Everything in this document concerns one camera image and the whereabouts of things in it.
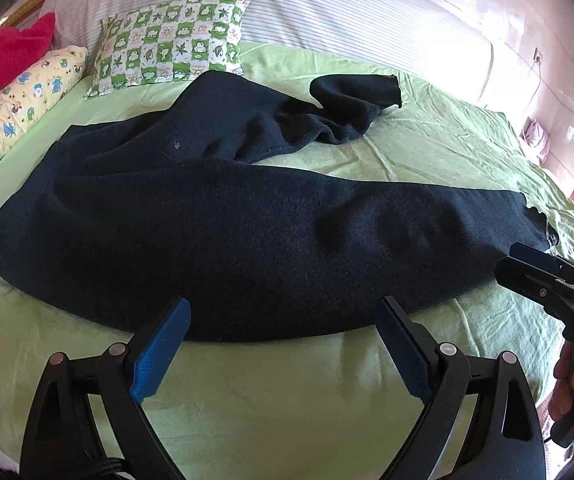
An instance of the wall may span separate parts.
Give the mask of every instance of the wall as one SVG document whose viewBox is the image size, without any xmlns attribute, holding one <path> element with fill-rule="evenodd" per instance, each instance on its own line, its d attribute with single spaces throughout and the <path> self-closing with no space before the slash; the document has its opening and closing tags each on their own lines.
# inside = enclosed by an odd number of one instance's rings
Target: wall
<svg viewBox="0 0 574 480">
<path fill-rule="evenodd" d="M 494 44 L 495 66 L 481 105 L 519 131 L 531 117 L 551 137 L 545 163 L 560 187 L 574 188 L 574 4 L 571 0 L 434 0 Z M 543 55 L 542 78 L 533 54 Z"/>
</svg>

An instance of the black cable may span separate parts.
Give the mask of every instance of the black cable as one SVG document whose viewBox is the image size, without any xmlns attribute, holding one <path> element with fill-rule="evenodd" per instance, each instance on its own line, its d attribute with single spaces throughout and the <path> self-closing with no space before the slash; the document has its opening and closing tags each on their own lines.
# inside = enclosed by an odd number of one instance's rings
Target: black cable
<svg viewBox="0 0 574 480">
<path fill-rule="evenodd" d="M 538 93 L 538 90 L 540 90 L 540 86 L 542 85 L 542 65 L 541 65 L 541 63 L 542 63 L 541 61 L 536 61 L 536 64 L 538 65 L 538 79 L 539 79 L 538 86 L 536 87 L 536 91 L 531 96 L 531 99 L 529 100 L 529 104 L 527 105 L 527 107 L 523 111 L 522 117 L 520 117 L 521 121 L 524 120 L 525 114 L 527 113 L 527 110 L 529 110 L 531 103 L 533 102 L 534 98 L 536 97 L 536 94 Z M 531 75 L 531 72 L 533 72 L 533 65 L 531 66 L 531 70 L 529 70 L 529 75 Z"/>
<path fill-rule="evenodd" d="M 81 467 L 70 469 L 61 476 L 50 476 L 44 480 L 92 480 L 126 472 L 127 463 L 121 458 L 106 458 Z"/>
</svg>

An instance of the red pillow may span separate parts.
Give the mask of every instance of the red pillow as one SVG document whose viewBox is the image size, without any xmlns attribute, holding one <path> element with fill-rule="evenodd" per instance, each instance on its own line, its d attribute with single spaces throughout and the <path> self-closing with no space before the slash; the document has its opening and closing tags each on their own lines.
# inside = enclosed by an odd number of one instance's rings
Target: red pillow
<svg viewBox="0 0 574 480">
<path fill-rule="evenodd" d="M 0 91 L 45 55 L 55 25 L 56 15 L 49 12 L 24 30 L 0 28 Z"/>
</svg>

